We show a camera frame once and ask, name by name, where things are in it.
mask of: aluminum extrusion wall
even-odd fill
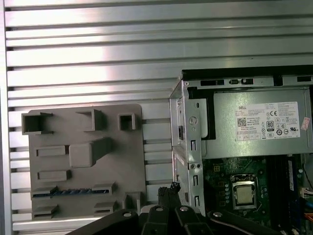
[[[168,97],[182,69],[313,63],[311,0],[5,0],[4,6],[6,235],[11,225],[26,234],[63,235],[94,220],[30,221],[22,113],[141,104],[148,200],[154,202],[158,187],[172,180]]]

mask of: cpu socket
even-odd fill
[[[254,174],[230,176],[234,210],[257,208],[257,178]]]

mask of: warning label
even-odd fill
[[[300,137],[297,102],[249,104],[236,109],[237,141]]]

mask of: cable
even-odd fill
[[[303,170],[304,170],[304,173],[305,173],[305,177],[307,178],[307,180],[308,180],[308,182],[309,182],[309,184],[310,184],[311,189],[313,189],[313,186],[312,186],[311,181],[309,180],[309,177],[308,177],[307,171],[305,170],[305,168],[303,168]]]

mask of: metal plate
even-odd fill
[[[236,141],[237,106],[273,102],[298,102],[300,122],[311,116],[309,90],[290,89],[256,92],[217,93],[214,95],[216,140],[207,141],[205,158],[229,158],[309,153],[313,151],[312,129],[301,130],[299,138]]]

